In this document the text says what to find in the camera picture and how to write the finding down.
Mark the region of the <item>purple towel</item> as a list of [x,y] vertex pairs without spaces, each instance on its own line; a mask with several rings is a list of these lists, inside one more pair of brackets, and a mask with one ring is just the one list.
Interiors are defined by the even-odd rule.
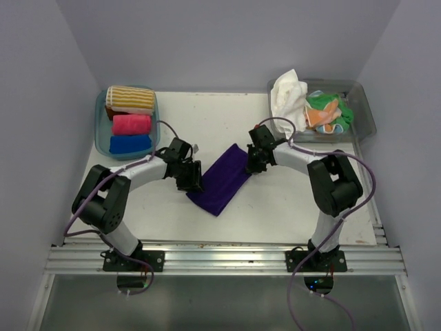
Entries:
[[251,177],[246,171],[247,153],[231,145],[202,176],[203,191],[187,197],[202,210],[218,217]]

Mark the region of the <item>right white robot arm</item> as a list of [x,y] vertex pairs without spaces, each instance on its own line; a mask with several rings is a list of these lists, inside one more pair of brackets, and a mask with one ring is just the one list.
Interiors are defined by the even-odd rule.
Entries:
[[246,171],[265,172],[267,166],[282,166],[309,177],[316,206],[319,209],[316,229],[307,244],[307,251],[295,249],[287,253],[287,269],[318,272],[330,269],[340,254],[342,215],[356,206],[363,195],[362,185],[347,156],[318,156],[311,150],[301,152],[286,139],[275,139],[268,127],[256,126],[249,131],[252,142],[247,146]]

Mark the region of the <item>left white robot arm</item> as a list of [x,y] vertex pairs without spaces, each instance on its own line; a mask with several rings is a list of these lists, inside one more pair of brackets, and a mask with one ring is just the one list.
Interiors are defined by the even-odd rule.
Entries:
[[193,158],[192,146],[179,138],[133,163],[116,168],[95,165],[74,199],[68,225],[82,220],[119,254],[125,269],[137,270],[143,262],[142,243],[123,221],[129,193],[168,178],[176,181],[179,191],[203,191],[201,162]]

